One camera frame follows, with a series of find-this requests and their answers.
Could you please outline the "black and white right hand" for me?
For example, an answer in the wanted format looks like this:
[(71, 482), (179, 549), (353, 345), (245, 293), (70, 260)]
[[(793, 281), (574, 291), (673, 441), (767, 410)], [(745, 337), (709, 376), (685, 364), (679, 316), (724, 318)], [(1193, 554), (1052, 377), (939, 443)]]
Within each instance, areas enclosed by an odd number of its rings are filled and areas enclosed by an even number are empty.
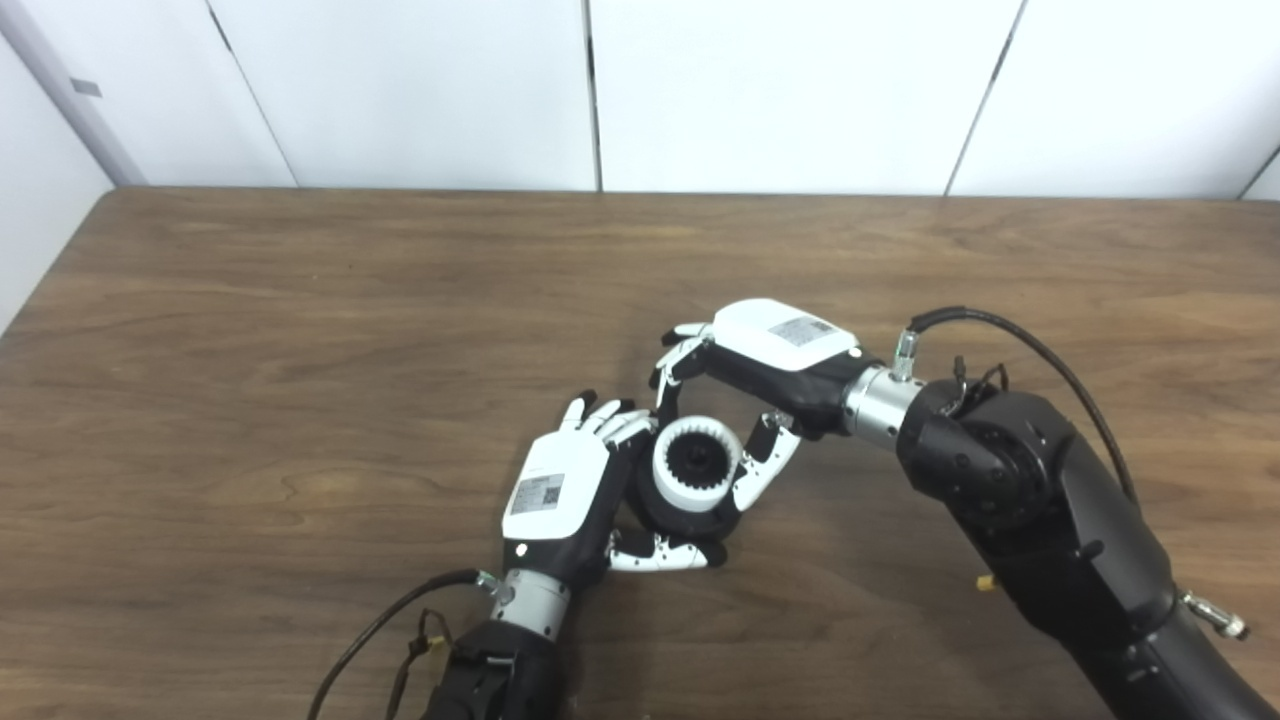
[(660, 342), (666, 354), (649, 386), (662, 424), (677, 418), (682, 383), (700, 375), (772, 407), (733, 469), (728, 497), (737, 512), (755, 503), (801, 439), (851, 436), (849, 391), (873, 364), (851, 332), (773, 299), (740, 300)]

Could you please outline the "black and white left hand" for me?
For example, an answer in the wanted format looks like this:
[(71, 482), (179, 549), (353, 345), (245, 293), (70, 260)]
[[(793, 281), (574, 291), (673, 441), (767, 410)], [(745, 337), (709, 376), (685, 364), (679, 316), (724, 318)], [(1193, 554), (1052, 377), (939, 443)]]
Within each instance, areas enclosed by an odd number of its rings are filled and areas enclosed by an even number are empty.
[(627, 530), (616, 518), (657, 434), (653, 411), (631, 398), (573, 397), (557, 428), (536, 438), (500, 519), (502, 570), (532, 571), (575, 592), (608, 571), (721, 568), (727, 548), (666, 530)]

